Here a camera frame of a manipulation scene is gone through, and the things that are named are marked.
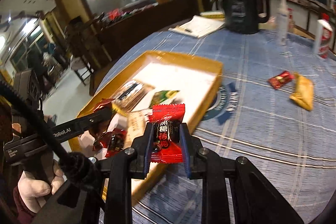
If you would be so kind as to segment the left hand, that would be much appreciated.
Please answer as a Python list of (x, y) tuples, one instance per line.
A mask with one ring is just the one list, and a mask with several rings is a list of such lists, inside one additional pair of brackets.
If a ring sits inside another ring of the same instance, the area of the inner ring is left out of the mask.
[(56, 160), (54, 160), (53, 172), (54, 176), (50, 184), (35, 179), (34, 176), (27, 171), (22, 172), (18, 182), (18, 191), (23, 203), (33, 213), (37, 213), (46, 204), (46, 195), (54, 195), (64, 184), (64, 173)]

